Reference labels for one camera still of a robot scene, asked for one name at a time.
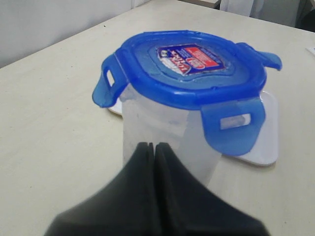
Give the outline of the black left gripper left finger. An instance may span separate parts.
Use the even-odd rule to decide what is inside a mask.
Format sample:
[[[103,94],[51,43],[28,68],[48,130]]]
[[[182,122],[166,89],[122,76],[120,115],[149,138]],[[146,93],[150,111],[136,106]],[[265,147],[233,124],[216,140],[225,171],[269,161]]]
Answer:
[[[47,236],[156,236],[158,206],[154,148],[139,143],[128,163],[103,189],[59,214]]]

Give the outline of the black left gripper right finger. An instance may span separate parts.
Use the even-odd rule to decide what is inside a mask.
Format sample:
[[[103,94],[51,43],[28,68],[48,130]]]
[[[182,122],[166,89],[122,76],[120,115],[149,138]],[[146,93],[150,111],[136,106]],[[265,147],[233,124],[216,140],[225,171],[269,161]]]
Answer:
[[[156,146],[155,187],[165,236],[266,236],[264,224],[199,182],[171,146]]]

